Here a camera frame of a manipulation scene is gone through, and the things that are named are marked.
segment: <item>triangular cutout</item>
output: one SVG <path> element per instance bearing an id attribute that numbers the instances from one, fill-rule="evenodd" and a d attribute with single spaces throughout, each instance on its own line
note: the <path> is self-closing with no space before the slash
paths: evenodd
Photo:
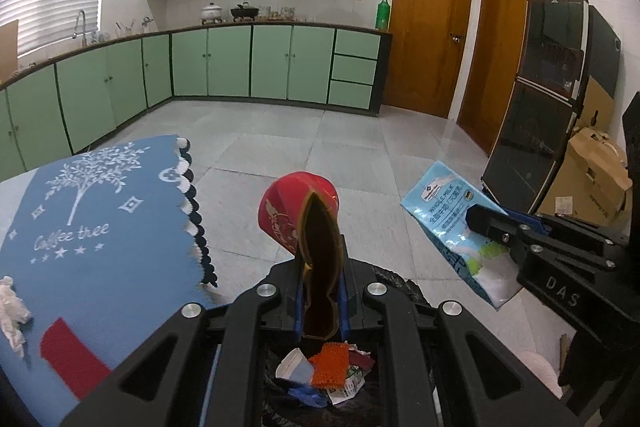
<path id="1" fill-rule="evenodd" d="M 497 400 L 522 389 L 518 377 L 481 339 L 470 333 L 465 335 L 465 338 L 480 374 L 484 392 L 489 399 Z"/>
<path id="2" fill-rule="evenodd" d="M 120 385 L 120 389 L 124 393 L 132 394 L 144 401 L 152 401 L 158 393 L 160 382 L 162 382 L 162 377 L 177 342 L 177 335 L 168 336 L 131 372 Z"/>

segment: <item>faucet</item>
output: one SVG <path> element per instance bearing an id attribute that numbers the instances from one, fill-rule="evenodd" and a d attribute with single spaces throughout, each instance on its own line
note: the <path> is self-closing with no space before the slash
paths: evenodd
<path id="1" fill-rule="evenodd" d="M 78 36 L 78 22 L 80 21 L 80 14 L 82 14 L 82 47 L 86 47 L 86 15 L 84 14 L 84 10 L 78 10 L 78 15 L 76 16 L 76 26 L 74 27 L 74 34 L 71 37 L 75 39 Z"/>

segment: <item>black refrigerator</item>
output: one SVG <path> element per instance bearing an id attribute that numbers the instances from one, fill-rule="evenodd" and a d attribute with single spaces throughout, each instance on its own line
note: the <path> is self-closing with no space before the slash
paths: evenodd
<path id="1" fill-rule="evenodd" d="M 482 175 L 498 204 L 535 212 L 576 123 L 606 131 L 620 40 L 587 0 L 528 0 L 518 76 Z"/>

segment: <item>green bottle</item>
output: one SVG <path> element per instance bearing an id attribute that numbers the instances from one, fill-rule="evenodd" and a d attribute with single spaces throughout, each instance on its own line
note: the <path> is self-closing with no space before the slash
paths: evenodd
<path id="1" fill-rule="evenodd" d="M 389 28 L 389 14 L 391 13 L 391 6 L 387 0 L 382 0 L 378 5 L 378 12 L 376 13 L 376 29 L 385 32 Z"/>

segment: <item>tiled floor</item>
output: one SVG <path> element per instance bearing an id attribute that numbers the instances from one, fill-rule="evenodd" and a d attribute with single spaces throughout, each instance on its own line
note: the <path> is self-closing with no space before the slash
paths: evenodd
<path id="1" fill-rule="evenodd" d="M 171 102 L 111 142 L 177 133 L 192 142 L 194 181 L 219 276 L 232 301 L 289 254 L 258 228 L 260 198 L 279 176 L 305 169 L 338 187 L 338 223 L 351 257 L 417 281 L 434 305 L 456 299 L 512 351 L 537 351 L 558 368 L 558 339 L 573 334 L 521 291 L 495 311 L 428 241 L 400 200 L 435 160 L 479 186 L 484 153 L 452 121 L 393 107 L 379 118 L 234 102 Z"/>

